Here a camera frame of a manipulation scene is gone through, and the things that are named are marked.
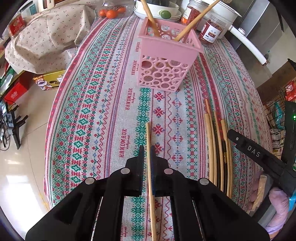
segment red box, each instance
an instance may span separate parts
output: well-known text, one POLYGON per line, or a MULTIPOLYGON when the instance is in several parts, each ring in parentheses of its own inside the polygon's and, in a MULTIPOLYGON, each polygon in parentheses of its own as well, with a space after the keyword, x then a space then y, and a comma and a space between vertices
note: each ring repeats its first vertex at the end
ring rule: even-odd
POLYGON ((32 74, 30 72, 24 72, 16 81, 14 87, 6 94, 5 100, 9 105, 12 105, 13 102, 16 102, 18 98, 28 91, 32 82, 31 75, 32 74))

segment glass jar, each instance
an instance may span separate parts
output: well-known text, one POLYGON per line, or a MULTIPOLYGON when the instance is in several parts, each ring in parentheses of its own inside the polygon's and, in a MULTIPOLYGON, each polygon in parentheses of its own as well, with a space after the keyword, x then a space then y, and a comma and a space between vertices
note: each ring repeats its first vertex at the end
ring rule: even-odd
POLYGON ((181 24, 190 24, 200 13, 202 13, 209 5, 201 0, 190 0, 183 16, 181 18, 181 24))
POLYGON ((202 31, 199 35, 199 40, 202 44, 211 45, 218 38, 219 34, 223 32, 226 27, 226 23, 216 15, 211 15, 210 19, 205 23, 202 31))

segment white label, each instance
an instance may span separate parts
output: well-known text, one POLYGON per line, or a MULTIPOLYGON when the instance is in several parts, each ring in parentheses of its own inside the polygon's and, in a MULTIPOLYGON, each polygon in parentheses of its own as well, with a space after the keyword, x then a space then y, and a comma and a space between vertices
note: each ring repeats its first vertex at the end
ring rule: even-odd
POLYGON ((220 30, 214 28, 208 22, 206 22, 206 24, 204 25, 204 28, 202 30, 203 38, 210 43, 215 42, 215 40, 218 38, 220 33, 221 33, 220 30))
POLYGON ((187 7, 185 12, 183 13, 183 18, 188 19, 192 9, 187 7))

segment wire basket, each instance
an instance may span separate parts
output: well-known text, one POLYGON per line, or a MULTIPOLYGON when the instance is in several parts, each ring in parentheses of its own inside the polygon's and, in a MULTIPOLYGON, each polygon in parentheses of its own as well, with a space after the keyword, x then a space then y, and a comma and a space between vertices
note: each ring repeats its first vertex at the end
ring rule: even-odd
POLYGON ((272 152, 281 159, 285 143, 285 88, 277 87, 278 95, 264 103, 264 113, 270 126, 272 152))

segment stack of plates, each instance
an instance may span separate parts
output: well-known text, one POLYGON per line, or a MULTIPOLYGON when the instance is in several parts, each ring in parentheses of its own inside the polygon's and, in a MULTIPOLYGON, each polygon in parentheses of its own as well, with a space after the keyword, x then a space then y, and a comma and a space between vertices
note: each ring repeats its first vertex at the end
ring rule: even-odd
MULTIPOLYGON (((175 3, 170 2, 169 7, 163 7, 163 6, 158 6, 158 5, 154 5, 154 4, 147 4, 148 7, 150 8, 150 11, 152 13, 152 16, 154 18, 157 19, 162 19, 162 20, 167 20, 170 22, 177 22, 180 18, 181 18, 181 12, 178 10, 179 6, 175 3), (160 12, 161 11, 169 11, 171 13, 171 17, 169 19, 163 19, 160 16, 160 12)), ((141 19, 144 19, 145 17, 147 17, 147 14, 143 8, 143 5, 141 3, 141 1, 137 0, 135 7, 133 9, 134 13, 141 19)))

